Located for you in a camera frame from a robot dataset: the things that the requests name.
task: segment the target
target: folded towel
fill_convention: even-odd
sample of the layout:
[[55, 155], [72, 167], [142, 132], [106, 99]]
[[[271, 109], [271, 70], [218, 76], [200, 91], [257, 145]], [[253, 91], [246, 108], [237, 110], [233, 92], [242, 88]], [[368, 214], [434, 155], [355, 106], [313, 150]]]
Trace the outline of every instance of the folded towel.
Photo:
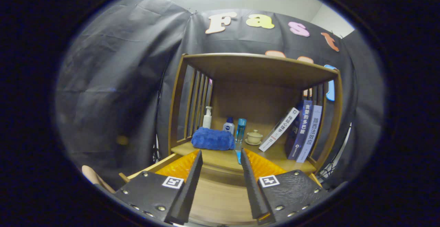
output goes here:
[[200, 127], [194, 134], [191, 143], [195, 148], [209, 150], [235, 149], [234, 136], [228, 131], [212, 130]]

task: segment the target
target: lotion bottle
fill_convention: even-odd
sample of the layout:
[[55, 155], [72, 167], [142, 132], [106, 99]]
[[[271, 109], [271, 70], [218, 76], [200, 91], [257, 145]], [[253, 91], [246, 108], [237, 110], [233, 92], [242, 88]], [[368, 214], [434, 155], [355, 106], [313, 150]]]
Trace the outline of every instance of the lotion bottle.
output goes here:
[[228, 131], [234, 136], [234, 119], [232, 117], [229, 117], [228, 120], [226, 120], [226, 123], [223, 124], [223, 130]]
[[212, 107], [206, 107], [206, 115], [203, 116], [203, 125], [202, 125], [202, 127], [204, 128], [209, 128], [209, 129], [211, 128], [211, 119], [212, 119], [211, 109]]

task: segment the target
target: book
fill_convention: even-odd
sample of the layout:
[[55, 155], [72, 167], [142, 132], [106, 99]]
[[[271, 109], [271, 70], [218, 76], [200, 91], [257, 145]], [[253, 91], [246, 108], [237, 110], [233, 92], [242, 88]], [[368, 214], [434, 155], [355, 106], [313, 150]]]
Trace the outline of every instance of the book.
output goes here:
[[304, 142], [304, 146], [300, 151], [297, 163], [303, 163], [310, 153], [311, 148], [315, 142], [316, 136], [318, 135], [319, 123], [321, 122], [322, 106], [313, 105], [313, 113], [310, 118], [310, 126], [308, 128], [308, 133]]
[[292, 130], [287, 138], [285, 149], [289, 160], [296, 160], [304, 145], [309, 126], [309, 116], [313, 111], [311, 100], [302, 100], [298, 105], [298, 117], [292, 125]]
[[269, 147], [271, 147], [272, 144], [274, 144], [275, 141], [277, 141], [277, 139], [280, 138], [280, 136], [289, 128], [298, 114], [298, 109], [291, 108], [287, 114], [280, 119], [270, 133], [266, 135], [258, 148], [263, 152], [269, 149]]

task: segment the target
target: wooden shelf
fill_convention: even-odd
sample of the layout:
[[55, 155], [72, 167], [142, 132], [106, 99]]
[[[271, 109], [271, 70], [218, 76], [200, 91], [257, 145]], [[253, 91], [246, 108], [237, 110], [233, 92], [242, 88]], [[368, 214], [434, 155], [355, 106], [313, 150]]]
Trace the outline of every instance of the wooden shelf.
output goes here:
[[[181, 100], [185, 75], [188, 66], [193, 67], [190, 75], [190, 92], [186, 102], [186, 113], [181, 113]], [[208, 79], [212, 79], [212, 92], [208, 98]], [[312, 150], [304, 163], [288, 160], [284, 151], [287, 132], [284, 133], [266, 152], [258, 147], [243, 143], [243, 147], [278, 164], [287, 171], [295, 169], [305, 173], [316, 173], [328, 158], [338, 134], [342, 115], [342, 81], [338, 70], [330, 70], [320, 65], [310, 64], [287, 58], [249, 53], [209, 53], [183, 54], [174, 82], [173, 98], [169, 116], [168, 153], [187, 155], [194, 151], [190, 142], [195, 130], [202, 124], [206, 104], [212, 106], [211, 128], [221, 130], [228, 117], [234, 118], [237, 127], [239, 118], [247, 119], [247, 132], [259, 130], [267, 136], [270, 130], [283, 117], [287, 110], [296, 106], [304, 89], [324, 87], [324, 83], [334, 81], [335, 102], [330, 130], [323, 147]], [[314, 90], [313, 97], [319, 97]], [[323, 114], [326, 116], [325, 100], [322, 101]], [[184, 114], [184, 135], [177, 135], [179, 115]], [[235, 151], [203, 150], [206, 169], [226, 174], [242, 175], [242, 166], [237, 161]]]
[[250, 53], [186, 55], [185, 62], [214, 81], [259, 83], [297, 89], [330, 81], [338, 75], [335, 70], [317, 64]]
[[204, 178], [198, 180], [190, 219], [196, 222], [201, 220], [211, 225], [256, 225], [252, 218], [246, 187]]
[[[263, 158], [267, 158], [286, 171], [299, 169], [306, 174], [316, 171], [315, 167], [310, 164], [308, 160], [304, 163], [297, 163], [293, 160], [288, 160], [284, 151], [284, 143], [275, 143], [266, 152], [258, 150], [258, 146], [251, 146], [245, 142], [243, 142], [242, 147], [257, 153]], [[191, 142], [186, 142], [171, 149], [172, 152], [177, 153], [178, 155], [187, 155], [194, 150], [196, 149]], [[235, 150], [200, 150], [203, 155], [203, 164], [208, 165], [210, 169], [218, 168], [225, 173], [243, 173], [243, 167], [237, 161]]]

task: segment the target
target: book spine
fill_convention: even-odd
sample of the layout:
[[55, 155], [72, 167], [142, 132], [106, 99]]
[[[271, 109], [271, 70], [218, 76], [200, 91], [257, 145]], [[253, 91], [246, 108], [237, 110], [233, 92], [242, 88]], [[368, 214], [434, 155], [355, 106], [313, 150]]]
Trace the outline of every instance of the book spine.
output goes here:
[[299, 152], [301, 148], [304, 145], [304, 141], [307, 135], [307, 129], [308, 129], [308, 119], [310, 113], [310, 108], [312, 107], [311, 100], [304, 100], [304, 106], [303, 106], [303, 115], [302, 118], [299, 119], [299, 125], [298, 125], [298, 134], [295, 139], [295, 143], [292, 147], [292, 150], [290, 152], [290, 155], [288, 159], [290, 160], [296, 160], [298, 158]]
[[267, 135], [259, 149], [263, 152], [269, 149], [269, 147], [271, 147], [272, 144], [287, 130], [298, 113], [298, 109], [292, 108], [283, 121], [276, 125], [275, 128], [273, 128], [272, 131]]
[[310, 118], [310, 126], [308, 128], [308, 133], [306, 140], [304, 142], [304, 146], [300, 152], [300, 155], [297, 158], [298, 163], [303, 163], [307, 158], [311, 148], [313, 147], [313, 143], [315, 142], [316, 136], [318, 134], [319, 123], [321, 122], [321, 113], [322, 106], [313, 106], [313, 113]]

